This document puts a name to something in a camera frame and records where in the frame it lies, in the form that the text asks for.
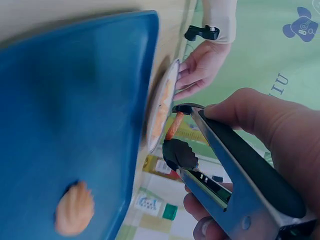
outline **cartoon print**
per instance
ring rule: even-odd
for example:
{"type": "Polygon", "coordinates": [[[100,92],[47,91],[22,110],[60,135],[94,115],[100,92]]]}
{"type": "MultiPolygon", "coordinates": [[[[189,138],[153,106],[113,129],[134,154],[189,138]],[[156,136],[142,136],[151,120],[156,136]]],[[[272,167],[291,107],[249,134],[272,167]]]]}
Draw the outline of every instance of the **cartoon print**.
{"type": "Polygon", "coordinates": [[[282,31],[288,38],[297,34],[304,42],[310,42],[315,37],[318,23],[311,20],[311,12],[308,9],[299,6],[297,12],[299,18],[292,24],[284,25],[282,31]]]}

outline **metal tongs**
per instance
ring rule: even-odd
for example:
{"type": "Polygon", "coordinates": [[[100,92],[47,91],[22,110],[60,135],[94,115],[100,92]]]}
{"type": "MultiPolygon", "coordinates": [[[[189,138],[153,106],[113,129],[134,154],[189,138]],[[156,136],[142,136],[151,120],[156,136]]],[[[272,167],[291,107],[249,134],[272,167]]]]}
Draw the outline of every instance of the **metal tongs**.
{"type": "Polygon", "coordinates": [[[198,170],[198,158],[186,142],[165,140],[163,158],[230,239],[311,239],[316,216],[231,127],[206,118],[204,107],[198,104],[179,104],[172,112],[191,115],[232,180],[233,190],[198,170]]]}

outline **carrot stick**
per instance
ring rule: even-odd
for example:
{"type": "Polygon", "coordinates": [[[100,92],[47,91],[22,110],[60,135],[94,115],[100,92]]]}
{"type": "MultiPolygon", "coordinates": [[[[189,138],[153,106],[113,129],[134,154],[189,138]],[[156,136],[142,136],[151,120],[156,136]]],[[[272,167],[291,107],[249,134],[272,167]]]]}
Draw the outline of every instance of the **carrot stick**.
{"type": "Polygon", "coordinates": [[[165,140],[171,140],[174,135],[176,134],[182,120],[184,119],[184,113],[183,112],[177,112],[175,119],[173,120],[173,123],[168,129],[168,132],[165,135],[165,140]]]}

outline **black clip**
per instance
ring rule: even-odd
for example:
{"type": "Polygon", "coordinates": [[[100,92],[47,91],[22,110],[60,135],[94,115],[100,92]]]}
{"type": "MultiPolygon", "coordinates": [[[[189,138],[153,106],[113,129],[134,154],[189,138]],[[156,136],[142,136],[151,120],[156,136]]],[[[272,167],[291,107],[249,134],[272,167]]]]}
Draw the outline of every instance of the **black clip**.
{"type": "Polygon", "coordinates": [[[217,27],[214,27],[214,30],[211,30],[211,27],[208,25],[205,25],[204,28],[192,26],[190,25],[186,33],[184,34],[184,37],[194,42],[196,40],[196,36],[199,35],[207,40],[216,40],[219,36],[220,30],[217,27]]]}

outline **shell-shaped cookie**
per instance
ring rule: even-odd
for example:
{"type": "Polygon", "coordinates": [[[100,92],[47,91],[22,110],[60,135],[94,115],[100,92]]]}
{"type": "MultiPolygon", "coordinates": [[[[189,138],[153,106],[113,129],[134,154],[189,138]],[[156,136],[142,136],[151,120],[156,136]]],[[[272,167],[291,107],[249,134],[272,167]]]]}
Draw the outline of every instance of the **shell-shaped cookie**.
{"type": "Polygon", "coordinates": [[[95,203],[85,182],[72,186],[55,211],[55,229],[64,236],[80,234],[93,217],[95,203]]]}

